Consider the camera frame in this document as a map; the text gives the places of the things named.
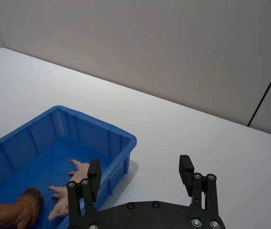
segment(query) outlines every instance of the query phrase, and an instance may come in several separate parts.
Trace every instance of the white table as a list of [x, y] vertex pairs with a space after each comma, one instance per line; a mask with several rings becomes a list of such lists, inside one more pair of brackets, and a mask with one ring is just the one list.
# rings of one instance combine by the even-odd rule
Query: white table
[[271, 135], [33, 57], [0, 49], [0, 137], [54, 105], [138, 139], [129, 174], [104, 208], [129, 201], [189, 205], [180, 154], [214, 173], [228, 229], [271, 228]]

